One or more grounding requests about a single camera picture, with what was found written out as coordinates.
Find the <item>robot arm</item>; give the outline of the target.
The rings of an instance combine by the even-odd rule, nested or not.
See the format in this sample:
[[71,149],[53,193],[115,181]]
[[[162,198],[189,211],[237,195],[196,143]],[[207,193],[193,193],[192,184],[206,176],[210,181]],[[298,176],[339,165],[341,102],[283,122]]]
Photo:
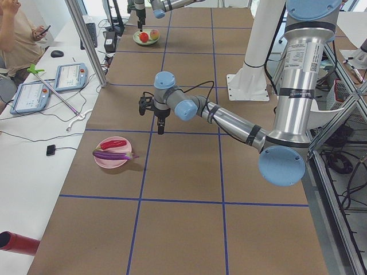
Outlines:
[[259,125],[210,102],[202,96],[187,96],[170,72],[159,72],[154,80],[154,113],[158,132],[173,111],[183,121],[195,116],[217,124],[223,131],[259,151],[258,167],[268,182],[290,186],[304,175],[310,139],[308,129],[333,117],[331,111],[313,112],[315,87],[322,53],[335,35],[340,1],[287,1],[285,38],[288,42],[283,79],[278,91],[274,127]]
[[[154,16],[157,19],[161,19],[165,16],[168,11],[172,11],[174,9],[178,9],[180,7],[184,7],[190,5],[192,3],[198,2],[196,0],[151,0],[150,5],[153,10]],[[144,0],[135,0],[133,1],[135,6],[136,15],[138,17],[137,26],[138,29],[142,32],[143,26],[146,24],[146,6]]]

